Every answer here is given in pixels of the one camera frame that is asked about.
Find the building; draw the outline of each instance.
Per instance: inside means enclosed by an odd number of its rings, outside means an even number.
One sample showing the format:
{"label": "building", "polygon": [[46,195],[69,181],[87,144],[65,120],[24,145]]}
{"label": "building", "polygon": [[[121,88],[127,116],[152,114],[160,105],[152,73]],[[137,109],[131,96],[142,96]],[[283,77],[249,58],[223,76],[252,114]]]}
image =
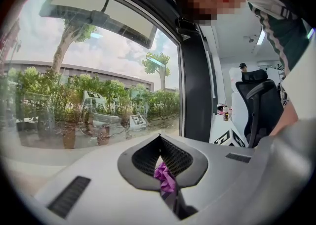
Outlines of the building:
{"label": "building", "polygon": [[[52,62],[43,62],[43,61],[19,61],[19,60],[12,60],[11,62],[6,61],[4,70],[5,72],[8,71],[9,68],[15,68],[16,70],[24,71],[28,67],[36,67],[36,69],[41,72],[45,73],[47,69],[50,69]],[[121,75],[109,71],[99,70],[99,69],[92,69],[87,67],[80,67],[75,65],[69,64],[62,64],[60,71],[63,76],[72,77],[74,75],[81,75],[81,74],[89,74],[94,76],[94,74],[98,74],[100,80],[118,80],[122,82],[125,88],[130,89],[132,87],[137,86],[137,84],[142,84],[146,87],[149,91],[154,91],[154,83],[146,80],[142,80],[135,77],[129,77],[126,75]]]}

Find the person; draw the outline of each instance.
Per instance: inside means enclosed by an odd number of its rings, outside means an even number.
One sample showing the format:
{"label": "person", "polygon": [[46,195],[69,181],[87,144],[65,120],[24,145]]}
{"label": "person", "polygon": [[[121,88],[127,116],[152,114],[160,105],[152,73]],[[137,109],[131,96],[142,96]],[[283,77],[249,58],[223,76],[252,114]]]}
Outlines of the person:
{"label": "person", "polygon": [[239,65],[239,69],[241,69],[241,71],[242,72],[247,72],[247,65],[246,65],[246,63],[241,63],[240,65]]}
{"label": "person", "polygon": [[[259,19],[267,39],[280,56],[288,74],[309,44],[307,34],[316,27],[313,0],[176,0],[184,17],[194,22],[216,20],[218,14],[232,14],[248,1],[250,10]],[[278,124],[270,135],[298,120],[289,101]]]}

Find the tree trunk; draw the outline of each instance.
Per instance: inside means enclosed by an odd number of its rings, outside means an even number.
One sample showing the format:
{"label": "tree trunk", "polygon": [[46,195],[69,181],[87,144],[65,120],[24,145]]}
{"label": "tree trunk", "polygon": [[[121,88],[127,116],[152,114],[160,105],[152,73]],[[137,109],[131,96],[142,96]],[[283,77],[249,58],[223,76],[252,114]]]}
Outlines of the tree trunk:
{"label": "tree trunk", "polygon": [[159,67],[159,76],[160,76],[160,89],[165,90],[165,74],[166,74],[166,68]]}
{"label": "tree trunk", "polygon": [[80,33],[74,36],[74,33],[77,32],[78,29],[80,29],[80,27],[76,27],[74,25],[67,25],[65,27],[60,43],[54,54],[53,65],[51,66],[52,71],[59,72],[65,53],[67,52],[70,44],[80,36]]}

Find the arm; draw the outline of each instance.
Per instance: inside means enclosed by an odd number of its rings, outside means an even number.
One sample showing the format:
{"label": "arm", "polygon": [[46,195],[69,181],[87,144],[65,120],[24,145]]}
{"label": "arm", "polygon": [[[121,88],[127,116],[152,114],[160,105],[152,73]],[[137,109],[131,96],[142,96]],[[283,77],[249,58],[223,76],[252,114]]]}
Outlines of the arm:
{"label": "arm", "polygon": [[288,125],[292,125],[298,121],[297,114],[291,101],[288,101],[284,108],[284,112],[281,115],[276,127],[270,133],[270,136],[276,135],[281,129]]}

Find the sky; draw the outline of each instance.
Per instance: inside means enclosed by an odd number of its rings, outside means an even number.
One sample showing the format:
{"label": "sky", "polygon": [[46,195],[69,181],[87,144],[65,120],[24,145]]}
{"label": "sky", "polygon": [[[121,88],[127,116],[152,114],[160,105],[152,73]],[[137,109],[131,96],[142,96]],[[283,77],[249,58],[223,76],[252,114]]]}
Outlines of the sky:
{"label": "sky", "polygon": [[[22,46],[12,60],[52,62],[64,30],[63,20],[40,17],[39,11],[45,0],[27,0],[20,12],[18,40]],[[159,74],[147,74],[142,60],[152,52],[170,56],[167,67],[170,75],[165,78],[166,88],[179,88],[177,46],[162,31],[157,29],[153,45],[147,49],[121,35],[97,28],[103,37],[90,38],[82,43],[72,43],[63,63],[111,71],[155,83],[160,89]]]}

